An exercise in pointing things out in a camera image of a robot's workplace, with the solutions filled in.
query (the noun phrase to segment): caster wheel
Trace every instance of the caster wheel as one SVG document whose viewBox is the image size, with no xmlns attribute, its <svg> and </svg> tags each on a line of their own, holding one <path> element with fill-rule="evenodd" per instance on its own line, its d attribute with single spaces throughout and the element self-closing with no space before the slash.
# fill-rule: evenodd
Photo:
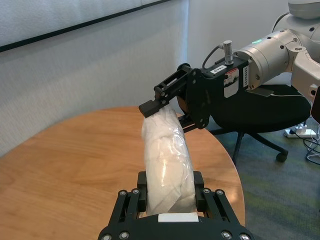
<svg viewBox="0 0 320 240">
<path fill-rule="evenodd" d="M 287 155 L 283 154 L 283 153 L 279 153 L 276 156 L 276 160 L 280 163 L 284 163 L 287 160 Z"/>
</svg>

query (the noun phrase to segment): white cloth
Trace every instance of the white cloth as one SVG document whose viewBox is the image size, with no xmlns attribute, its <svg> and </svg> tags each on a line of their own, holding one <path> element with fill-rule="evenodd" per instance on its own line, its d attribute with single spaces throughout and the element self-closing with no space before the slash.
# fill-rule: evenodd
<svg viewBox="0 0 320 240">
<path fill-rule="evenodd" d="M 183 129 L 168 105 L 143 122 L 147 214 L 195 210 L 193 166 Z"/>
</svg>

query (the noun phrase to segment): plastic bag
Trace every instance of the plastic bag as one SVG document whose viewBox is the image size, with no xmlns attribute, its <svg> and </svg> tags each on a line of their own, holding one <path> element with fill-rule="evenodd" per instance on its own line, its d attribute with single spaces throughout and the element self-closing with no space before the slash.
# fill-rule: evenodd
<svg viewBox="0 0 320 240">
<path fill-rule="evenodd" d="M 167 105 L 142 126 L 147 215 L 195 211 L 193 166 L 176 112 Z"/>
</svg>

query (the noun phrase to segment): round wooden table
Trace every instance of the round wooden table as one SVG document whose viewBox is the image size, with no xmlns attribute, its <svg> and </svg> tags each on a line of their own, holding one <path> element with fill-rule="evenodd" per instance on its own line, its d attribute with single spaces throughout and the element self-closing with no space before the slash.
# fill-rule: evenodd
<svg viewBox="0 0 320 240">
<path fill-rule="evenodd" d="M 50 127 L 0 158 L 2 240 L 96 240 L 119 190 L 144 168 L 137 107 L 80 115 Z M 245 224 L 241 182 L 226 150 L 206 130 L 186 134 L 205 186 L 223 189 Z"/>
</svg>

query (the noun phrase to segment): white wall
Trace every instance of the white wall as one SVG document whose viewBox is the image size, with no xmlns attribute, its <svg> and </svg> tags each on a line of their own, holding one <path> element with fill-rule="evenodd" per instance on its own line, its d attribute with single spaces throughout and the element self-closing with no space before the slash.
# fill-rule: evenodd
<svg viewBox="0 0 320 240">
<path fill-rule="evenodd" d="M 234 49 L 271 33 L 277 18 L 288 12 L 288 0 L 190 0 L 188 62 L 199 68 L 211 50 L 225 40 Z M 207 63 L 223 57 L 217 51 Z"/>
<path fill-rule="evenodd" d="M 187 32 L 188 0 L 173 0 L 0 53 L 0 155 L 65 118 L 150 100 L 186 61 Z"/>
</svg>

